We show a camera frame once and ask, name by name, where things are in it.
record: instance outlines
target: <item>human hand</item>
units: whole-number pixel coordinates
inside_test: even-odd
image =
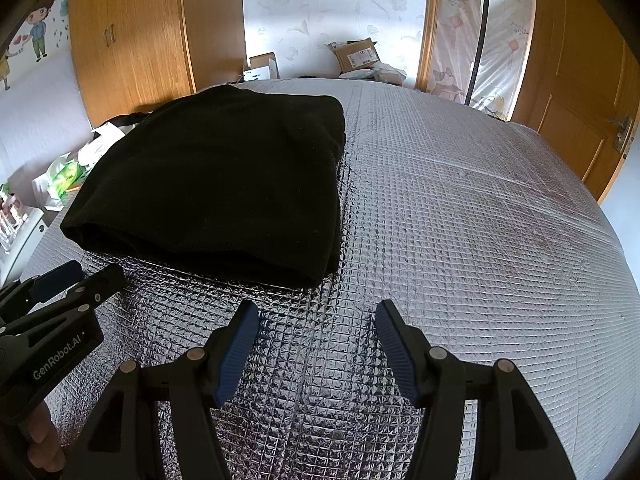
[[[50,473],[60,471],[65,466],[66,458],[46,403],[41,402],[33,410],[27,419],[26,431],[33,440],[27,450],[29,461],[35,467]]]

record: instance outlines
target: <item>brown cardboard box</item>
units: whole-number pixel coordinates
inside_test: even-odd
[[[272,79],[280,78],[280,73],[278,72],[278,64],[276,62],[276,55],[273,52],[269,52],[267,54],[260,54],[260,56],[253,56],[249,58],[249,67],[251,70],[254,68],[261,68],[263,66],[269,66],[269,60],[272,59],[276,66],[276,77],[272,77]]]
[[[342,73],[359,70],[380,61],[371,38],[340,46],[334,50],[334,54],[338,58]]]

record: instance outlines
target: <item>bed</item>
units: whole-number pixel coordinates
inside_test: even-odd
[[[602,480],[640,422],[640,298],[607,219],[544,140],[380,83],[240,86],[341,101],[340,269],[313,290],[217,281],[85,253],[58,215],[24,277],[75,258],[88,272],[118,261],[129,278],[98,311],[104,343],[48,397],[63,441],[123,360],[176,358],[251,298],[258,339],[235,397],[214,413],[232,477],[401,479],[422,414],[399,395],[372,325],[391,298],[457,357],[512,359],[577,477]],[[475,408],[465,409],[459,479],[471,474]],[[180,478],[164,405],[161,436],[167,478]]]

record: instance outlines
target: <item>cartoon boy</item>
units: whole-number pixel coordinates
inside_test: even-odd
[[[53,7],[53,0],[40,0],[33,6],[33,10],[27,17],[27,23],[33,25],[31,32],[25,42],[31,40],[33,51],[36,53],[36,62],[40,61],[40,54],[47,57],[44,50],[44,33],[47,31],[47,25],[44,19],[49,15],[49,11]]]

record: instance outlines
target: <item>black folded blanket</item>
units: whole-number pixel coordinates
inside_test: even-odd
[[[83,249],[317,286],[338,266],[342,106],[219,86],[158,108],[96,164],[61,229]]]

